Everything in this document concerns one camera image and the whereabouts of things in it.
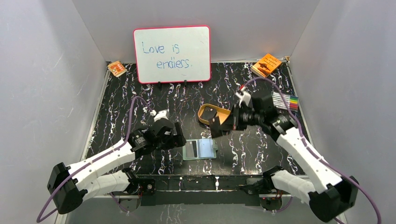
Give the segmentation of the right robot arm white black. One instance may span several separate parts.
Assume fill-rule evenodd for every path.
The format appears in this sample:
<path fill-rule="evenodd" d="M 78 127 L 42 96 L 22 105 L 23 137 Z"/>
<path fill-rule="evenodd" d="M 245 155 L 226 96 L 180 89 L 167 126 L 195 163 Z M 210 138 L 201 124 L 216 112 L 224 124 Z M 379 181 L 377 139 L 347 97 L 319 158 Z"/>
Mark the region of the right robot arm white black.
<path fill-rule="evenodd" d="M 263 173 L 253 186 L 262 186 L 269 193 L 286 191 L 308 204 L 314 215 L 328 223 L 353 207 L 358 188 L 351 177 L 341 177 L 323 164 L 318 152 L 308 150 L 310 143 L 298 129 L 291 115 L 279 113 L 272 96 L 251 97 L 238 91 L 240 101 L 233 105 L 229 115 L 221 121 L 218 115 L 208 120 L 213 138 L 229 131 L 242 131 L 248 126 L 260 126 L 278 145 L 285 149 L 303 169 L 309 180 L 292 175 L 280 166 Z"/>

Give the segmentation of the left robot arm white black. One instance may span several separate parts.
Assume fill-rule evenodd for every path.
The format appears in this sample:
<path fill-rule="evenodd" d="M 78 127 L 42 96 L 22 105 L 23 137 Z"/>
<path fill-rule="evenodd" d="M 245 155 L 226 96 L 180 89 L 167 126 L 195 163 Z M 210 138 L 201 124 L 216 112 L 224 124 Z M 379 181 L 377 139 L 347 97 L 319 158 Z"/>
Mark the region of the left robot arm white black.
<path fill-rule="evenodd" d="M 55 165 L 47 189 L 59 214 L 67 214 L 99 195 L 115 191 L 134 194 L 140 187 L 146 190 L 146 185 L 129 168 L 112 174 L 109 171 L 153 151 L 185 144 L 180 123 L 161 118 L 151 126 L 132 131 L 128 139 L 121 139 L 95 156 L 68 166 L 62 162 Z"/>

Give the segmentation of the mint green card holder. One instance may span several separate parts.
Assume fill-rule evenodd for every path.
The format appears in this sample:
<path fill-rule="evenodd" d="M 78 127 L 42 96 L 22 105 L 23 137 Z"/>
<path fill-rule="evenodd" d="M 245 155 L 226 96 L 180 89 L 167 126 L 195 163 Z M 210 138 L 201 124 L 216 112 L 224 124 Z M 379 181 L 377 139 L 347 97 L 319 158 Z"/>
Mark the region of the mint green card holder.
<path fill-rule="evenodd" d="M 184 161 L 192 161 L 192 160 L 205 160 L 205 159 L 216 159 L 218 145 L 215 140 L 212 138 L 208 139 L 193 139 L 197 141 L 198 145 L 198 157 L 197 158 L 186 158 L 185 157 L 185 145 L 183 146 L 183 160 Z"/>

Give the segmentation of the orange oval tray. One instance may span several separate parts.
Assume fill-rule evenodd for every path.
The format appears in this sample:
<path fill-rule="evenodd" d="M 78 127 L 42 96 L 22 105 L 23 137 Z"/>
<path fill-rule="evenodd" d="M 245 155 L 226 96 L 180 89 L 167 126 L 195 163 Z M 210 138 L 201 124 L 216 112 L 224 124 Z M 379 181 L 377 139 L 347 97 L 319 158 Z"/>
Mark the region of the orange oval tray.
<path fill-rule="evenodd" d="M 198 120 L 205 125 L 209 125 L 209 121 L 213 117 L 218 117 L 220 124 L 222 124 L 230 113 L 231 111 L 228 109 L 220 108 L 212 104 L 203 104 L 198 110 Z"/>

